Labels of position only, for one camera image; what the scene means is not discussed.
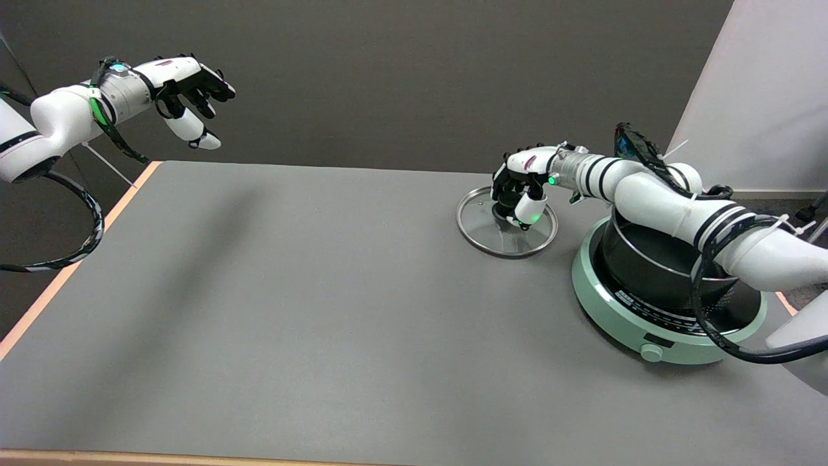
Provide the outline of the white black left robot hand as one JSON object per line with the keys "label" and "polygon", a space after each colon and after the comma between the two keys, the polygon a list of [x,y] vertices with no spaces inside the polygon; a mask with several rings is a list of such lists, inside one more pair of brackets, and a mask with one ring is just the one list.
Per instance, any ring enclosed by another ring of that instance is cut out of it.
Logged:
{"label": "white black left robot hand", "polygon": [[156,110],[168,129],[193,150],[218,150],[221,141],[204,119],[216,117],[213,101],[236,97],[224,74],[194,56],[181,55],[151,62],[147,76],[157,92],[153,98]]}

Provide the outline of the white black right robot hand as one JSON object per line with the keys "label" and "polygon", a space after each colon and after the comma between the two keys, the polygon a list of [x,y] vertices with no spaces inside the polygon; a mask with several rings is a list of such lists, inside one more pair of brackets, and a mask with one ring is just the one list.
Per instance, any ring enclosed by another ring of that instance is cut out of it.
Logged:
{"label": "white black right robot hand", "polygon": [[564,146],[535,145],[505,154],[489,191],[496,218],[523,231],[541,218],[547,206],[544,186],[556,184],[551,163]]}

